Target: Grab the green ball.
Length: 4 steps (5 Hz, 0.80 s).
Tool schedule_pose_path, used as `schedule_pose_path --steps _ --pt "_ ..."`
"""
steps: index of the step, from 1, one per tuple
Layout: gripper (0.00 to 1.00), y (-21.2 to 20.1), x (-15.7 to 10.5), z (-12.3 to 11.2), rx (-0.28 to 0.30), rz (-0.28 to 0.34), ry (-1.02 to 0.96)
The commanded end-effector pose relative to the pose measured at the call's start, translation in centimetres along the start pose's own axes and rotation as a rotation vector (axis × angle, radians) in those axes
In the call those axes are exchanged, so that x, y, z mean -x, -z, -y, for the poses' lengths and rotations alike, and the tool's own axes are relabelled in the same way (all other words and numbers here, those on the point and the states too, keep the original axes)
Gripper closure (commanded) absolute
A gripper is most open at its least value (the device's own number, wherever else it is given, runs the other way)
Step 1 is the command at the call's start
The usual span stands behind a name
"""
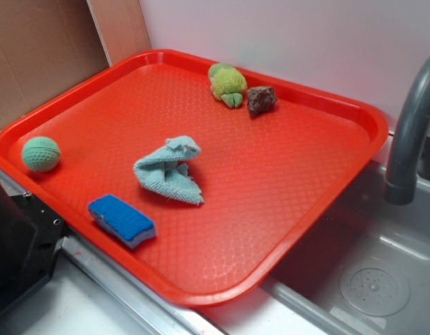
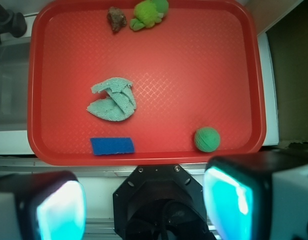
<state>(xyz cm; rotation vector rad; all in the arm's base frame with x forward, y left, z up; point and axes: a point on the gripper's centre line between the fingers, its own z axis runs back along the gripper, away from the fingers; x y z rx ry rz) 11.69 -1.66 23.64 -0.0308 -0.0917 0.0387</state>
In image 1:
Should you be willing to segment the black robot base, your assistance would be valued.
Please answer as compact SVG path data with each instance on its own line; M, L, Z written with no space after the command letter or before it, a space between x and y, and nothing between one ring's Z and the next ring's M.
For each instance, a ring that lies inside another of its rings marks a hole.
M63 235L60 215L0 183L0 317L51 280Z

